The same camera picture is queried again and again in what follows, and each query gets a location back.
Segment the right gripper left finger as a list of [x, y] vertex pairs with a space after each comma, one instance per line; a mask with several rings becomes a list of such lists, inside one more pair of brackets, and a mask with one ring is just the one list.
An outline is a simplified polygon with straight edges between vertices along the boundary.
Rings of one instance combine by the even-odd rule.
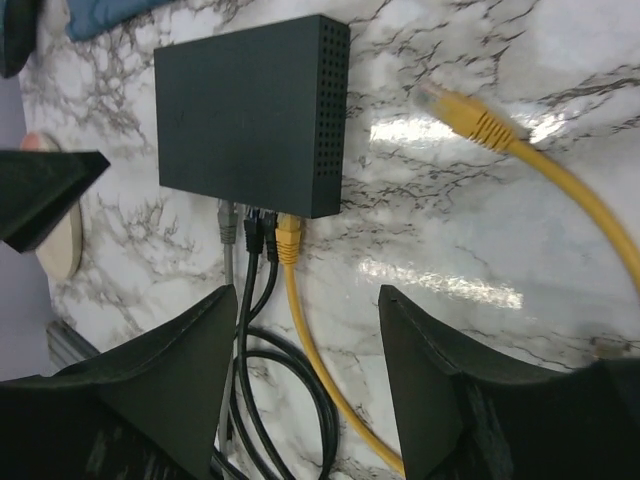
[[53, 376], [2, 382], [2, 478], [215, 478], [236, 315], [236, 291], [222, 286]]

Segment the blue cloth placemat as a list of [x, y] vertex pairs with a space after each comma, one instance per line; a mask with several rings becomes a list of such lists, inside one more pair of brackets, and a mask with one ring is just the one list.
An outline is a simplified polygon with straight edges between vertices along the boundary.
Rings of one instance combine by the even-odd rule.
[[73, 42], [89, 40], [167, 3], [169, 0], [68, 0], [65, 31]]

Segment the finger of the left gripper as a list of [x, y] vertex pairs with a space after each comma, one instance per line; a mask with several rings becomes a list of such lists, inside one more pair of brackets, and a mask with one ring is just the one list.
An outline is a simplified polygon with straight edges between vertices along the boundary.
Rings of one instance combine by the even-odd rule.
[[98, 151], [1, 152], [1, 241], [35, 250], [110, 167]]

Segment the black network switch box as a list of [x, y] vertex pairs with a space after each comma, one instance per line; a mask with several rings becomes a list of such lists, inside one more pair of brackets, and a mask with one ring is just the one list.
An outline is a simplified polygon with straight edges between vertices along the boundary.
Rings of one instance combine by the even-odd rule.
[[154, 53], [159, 182], [321, 218], [341, 208], [351, 31], [312, 15]]

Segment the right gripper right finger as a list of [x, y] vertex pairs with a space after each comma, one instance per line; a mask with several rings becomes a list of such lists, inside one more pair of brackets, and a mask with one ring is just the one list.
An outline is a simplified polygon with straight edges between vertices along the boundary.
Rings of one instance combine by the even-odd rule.
[[498, 352], [384, 285], [384, 356], [409, 479], [635, 479], [639, 362], [560, 373]]

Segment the pink and cream plate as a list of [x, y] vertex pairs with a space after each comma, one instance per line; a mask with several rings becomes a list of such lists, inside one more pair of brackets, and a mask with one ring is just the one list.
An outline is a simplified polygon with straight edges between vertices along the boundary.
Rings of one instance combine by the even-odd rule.
[[[47, 134], [29, 132], [23, 138], [21, 150], [60, 151], [59, 145]], [[83, 245], [81, 209], [76, 202], [36, 249], [36, 256], [47, 276], [55, 281], [69, 280], [78, 270]]]

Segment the aluminium rail frame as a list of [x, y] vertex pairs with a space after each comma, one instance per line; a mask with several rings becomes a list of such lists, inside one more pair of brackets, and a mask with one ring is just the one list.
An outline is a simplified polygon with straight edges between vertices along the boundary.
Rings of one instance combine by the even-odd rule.
[[52, 375], [100, 354], [98, 349], [64, 321], [49, 323], [46, 327], [46, 339]]

